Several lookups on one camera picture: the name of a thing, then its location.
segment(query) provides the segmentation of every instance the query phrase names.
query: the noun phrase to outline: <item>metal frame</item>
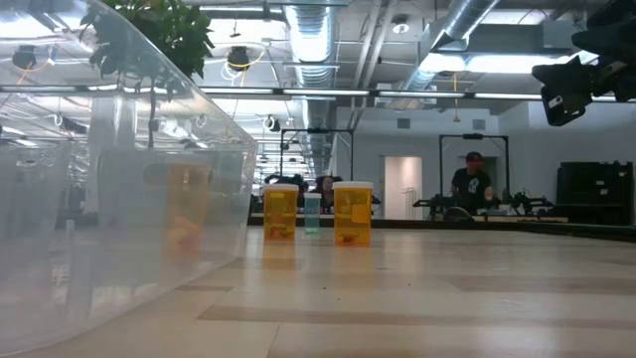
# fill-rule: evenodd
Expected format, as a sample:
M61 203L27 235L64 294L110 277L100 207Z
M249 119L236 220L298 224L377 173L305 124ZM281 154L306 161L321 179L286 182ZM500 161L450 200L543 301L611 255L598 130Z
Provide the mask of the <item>metal frame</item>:
M325 133L349 133L351 136L351 180L354 180L354 130L352 129L281 129L280 130L280 175L282 175L282 166L283 166L283 158L282 155L284 153L283 147L285 143L285 133L293 132L293 133L308 133L308 134L325 134Z
M510 191L510 153L509 153L509 137L508 135L484 135L484 134L439 134L439 194L444 195L444 160L443 160L443 141L444 138L462 138L464 140L483 140L484 138L503 139L505 143L506 157L506 189Z

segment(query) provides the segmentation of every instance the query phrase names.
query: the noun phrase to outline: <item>exposed ductwork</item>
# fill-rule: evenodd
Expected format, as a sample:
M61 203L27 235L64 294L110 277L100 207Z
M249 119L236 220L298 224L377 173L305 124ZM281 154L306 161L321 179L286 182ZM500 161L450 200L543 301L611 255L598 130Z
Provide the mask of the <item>exposed ductwork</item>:
M441 20L442 26L436 28L428 25L424 31L420 49L422 62L431 50L453 42L466 41L468 36L486 18L486 15L497 5L499 0L453 0L448 7L448 14ZM423 71L419 67L404 81L401 90L422 91L430 85L437 73Z
M327 6L285 6L294 61L325 63L332 60L334 44L335 8ZM298 85L309 89L327 89L334 84L334 69L326 67L296 67ZM307 128L330 128L330 101L303 100L303 120ZM329 163L330 148L325 135L307 135L313 169L320 175Z

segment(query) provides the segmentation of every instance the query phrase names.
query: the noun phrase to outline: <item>man in black t-shirt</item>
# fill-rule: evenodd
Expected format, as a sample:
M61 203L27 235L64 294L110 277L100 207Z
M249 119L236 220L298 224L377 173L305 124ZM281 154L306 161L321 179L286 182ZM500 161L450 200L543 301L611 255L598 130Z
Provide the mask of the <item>man in black t-shirt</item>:
M470 214L477 214L477 209L493 199L493 188L490 177L480 167L484 160L478 152L466 155L466 168L459 169L453 176L451 191L461 198L461 207Z

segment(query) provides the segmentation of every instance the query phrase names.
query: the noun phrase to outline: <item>clear plastic bin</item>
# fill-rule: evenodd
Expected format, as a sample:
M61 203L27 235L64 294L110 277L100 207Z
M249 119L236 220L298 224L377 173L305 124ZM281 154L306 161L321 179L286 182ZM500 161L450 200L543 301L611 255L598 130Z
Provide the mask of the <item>clear plastic bin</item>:
M263 187L263 229L266 240L294 240L298 186L270 184Z
M0 356L73 337L234 260L256 160L253 138L102 1L9 3Z
M338 182L333 188L336 245L368 246L373 183Z
M322 195L307 193L305 198L305 233L318 234L320 231L320 200Z

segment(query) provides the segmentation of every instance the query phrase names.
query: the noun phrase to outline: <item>camera rig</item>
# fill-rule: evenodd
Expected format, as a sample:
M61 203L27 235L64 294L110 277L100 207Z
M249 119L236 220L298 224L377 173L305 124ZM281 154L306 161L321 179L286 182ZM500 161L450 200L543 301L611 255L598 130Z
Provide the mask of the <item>camera rig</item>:
M548 124L562 126L585 114L593 96L612 92L616 101L636 98L636 0L612 0L572 35L578 48L598 55L593 65L576 56L566 64L533 67L541 81Z

